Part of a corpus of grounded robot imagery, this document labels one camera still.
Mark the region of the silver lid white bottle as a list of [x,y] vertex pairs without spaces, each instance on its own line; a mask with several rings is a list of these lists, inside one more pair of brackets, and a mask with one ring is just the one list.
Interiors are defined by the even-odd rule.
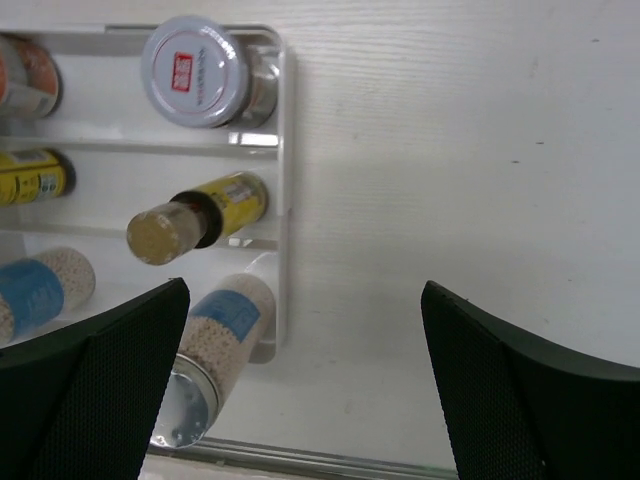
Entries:
[[1,266],[1,344],[21,339],[83,305],[96,274],[79,251],[56,247]]

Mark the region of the yellow label bottle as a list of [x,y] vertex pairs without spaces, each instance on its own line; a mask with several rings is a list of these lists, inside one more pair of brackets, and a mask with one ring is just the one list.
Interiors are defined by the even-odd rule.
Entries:
[[127,226],[127,243],[142,262],[165,265],[257,222],[268,205],[261,177],[249,171],[233,173],[135,215]]
[[53,149],[1,152],[1,206],[29,204],[70,194],[76,171]]

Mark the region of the brown spice jar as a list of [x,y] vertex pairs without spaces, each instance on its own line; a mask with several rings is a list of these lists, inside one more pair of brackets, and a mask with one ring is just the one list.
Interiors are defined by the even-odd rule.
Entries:
[[241,33],[201,16],[160,24],[141,55],[147,98],[167,120],[191,128],[258,127],[275,111],[279,67],[266,33]]
[[61,80],[49,52],[30,40],[1,36],[1,116],[39,119],[51,114]]

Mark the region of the silver lid blue bottle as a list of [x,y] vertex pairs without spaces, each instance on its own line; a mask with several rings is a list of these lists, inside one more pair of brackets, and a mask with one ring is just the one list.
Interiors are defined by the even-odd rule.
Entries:
[[182,449],[207,434],[275,316],[272,290],[248,273],[223,278],[191,308],[152,445]]

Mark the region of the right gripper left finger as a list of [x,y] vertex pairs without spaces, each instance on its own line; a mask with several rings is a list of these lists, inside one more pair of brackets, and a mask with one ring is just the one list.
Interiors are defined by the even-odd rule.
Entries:
[[175,278],[3,348],[2,478],[137,478],[189,304]]

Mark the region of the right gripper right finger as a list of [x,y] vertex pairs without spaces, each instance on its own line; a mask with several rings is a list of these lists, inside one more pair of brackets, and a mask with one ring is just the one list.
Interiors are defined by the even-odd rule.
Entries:
[[553,343],[434,281],[421,313],[459,478],[638,478],[638,368]]

